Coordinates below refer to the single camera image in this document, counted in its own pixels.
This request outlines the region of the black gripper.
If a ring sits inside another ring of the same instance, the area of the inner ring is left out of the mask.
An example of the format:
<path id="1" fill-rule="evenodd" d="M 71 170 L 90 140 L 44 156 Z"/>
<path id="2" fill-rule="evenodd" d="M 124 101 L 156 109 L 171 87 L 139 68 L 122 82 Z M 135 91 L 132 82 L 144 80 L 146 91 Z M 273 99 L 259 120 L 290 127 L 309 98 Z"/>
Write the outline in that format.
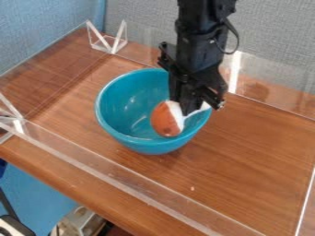
<path id="1" fill-rule="evenodd" d="M 229 84 L 219 72 L 229 40 L 226 22 L 206 31 L 190 29 L 176 22 L 178 41 L 159 45 L 159 66 L 168 72 L 170 99 L 180 102 L 187 116 L 200 109 L 202 102 L 219 110 L 225 106 Z"/>

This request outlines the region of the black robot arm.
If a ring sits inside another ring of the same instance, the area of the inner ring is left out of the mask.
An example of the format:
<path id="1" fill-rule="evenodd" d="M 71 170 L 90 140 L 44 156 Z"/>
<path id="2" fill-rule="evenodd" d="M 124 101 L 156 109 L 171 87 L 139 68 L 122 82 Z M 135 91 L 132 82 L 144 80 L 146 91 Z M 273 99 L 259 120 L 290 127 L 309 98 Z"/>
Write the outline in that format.
<path id="1" fill-rule="evenodd" d="M 223 108 L 229 84 L 219 72 L 227 51 L 229 33 L 239 37 L 229 21 L 237 0 L 178 0 L 176 44 L 159 45 L 159 66 L 168 72 L 170 99 L 180 104 L 184 116 L 209 104 Z"/>

